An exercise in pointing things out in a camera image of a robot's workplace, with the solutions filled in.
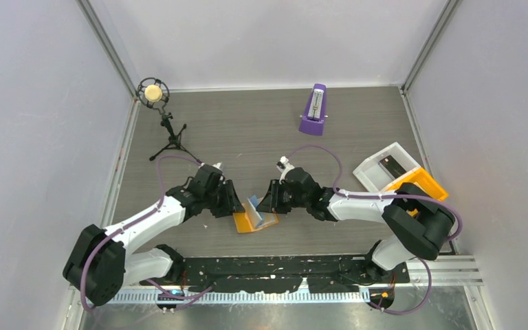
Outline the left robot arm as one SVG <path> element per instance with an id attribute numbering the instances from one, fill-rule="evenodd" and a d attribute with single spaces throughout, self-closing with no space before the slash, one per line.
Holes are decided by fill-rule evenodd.
<path id="1" fill-rule="evenodd" d="M 184 273 L 183 256 L 161 244 L 147 252 L 139 248 L 169 228 L 209 210 L 213 217 L 244 212 L 233 182 L 217 166 L 201 165 L 183 186 L 174 186 L 136 215 L 105 228 L 84 228 L 63 268 L 68 283 L 92 306 L 109 302 L 124 285 L 162 279 L 178 283 Z"/>

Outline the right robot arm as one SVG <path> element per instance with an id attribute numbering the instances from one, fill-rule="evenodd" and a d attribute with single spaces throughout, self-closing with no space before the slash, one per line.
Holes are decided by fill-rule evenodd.
<path id="1" fill-rule="evenodd" d="M 388 193 L 349 192 L 321 186 L 301 167 L 273 179 L 256 207 L 258 212 L 287 214 L 304 208 L 320 221 L 374 221 L 393 233 L 379 240 L 365 256 L 362 266 L 369 279 L 382 282 L 394 268 L 419 258 L 435 260 L 450 236 L 457 218 L 448 208 L 412 183 L 403 183 Z"/>

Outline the orange leather card holder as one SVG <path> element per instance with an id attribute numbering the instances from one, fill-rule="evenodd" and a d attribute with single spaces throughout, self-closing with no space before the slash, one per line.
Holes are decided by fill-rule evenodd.
<path id="1" fill-rule="evenodd" d="M 252 195 L 246 203 L 242 203 L 245 211 L 233 214 L 236 231 L 239 234 L 257 232 L 279 222 L 276 214 L 256 210 L 261 200 L 256 195 Z"/>

